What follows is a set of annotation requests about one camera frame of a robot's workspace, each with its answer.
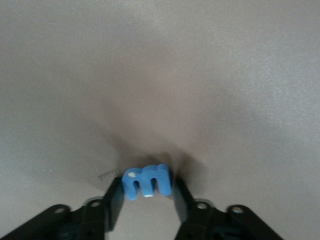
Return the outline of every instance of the blue foam letter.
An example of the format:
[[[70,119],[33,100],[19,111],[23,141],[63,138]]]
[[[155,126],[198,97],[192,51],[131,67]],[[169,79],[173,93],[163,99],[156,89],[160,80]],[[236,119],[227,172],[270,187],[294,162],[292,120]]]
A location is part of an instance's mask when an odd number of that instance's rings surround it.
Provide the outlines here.
[[[159,192],[163,196],[171,195],[171,181],[169,167],[166,164],[149,165],[144,168],[134,167],[125,171],[122,177],[122,186],[126,197],[129,200],[136,200],[138,197],[139,183],[144,197],[154,196],[152,179],[156,179]]]

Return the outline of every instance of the gray surface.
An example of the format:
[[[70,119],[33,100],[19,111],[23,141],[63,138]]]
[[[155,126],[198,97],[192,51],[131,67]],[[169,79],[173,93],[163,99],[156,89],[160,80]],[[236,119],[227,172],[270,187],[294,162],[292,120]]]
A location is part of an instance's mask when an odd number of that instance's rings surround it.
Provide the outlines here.
[[[2,0],[0,236],[102,195],[117,169],[165,162],[219,209],[244,204],[285,239],[319,239],[319,12]],[[139,199],[110,239],[172,239],[178,226],[169,199]]]

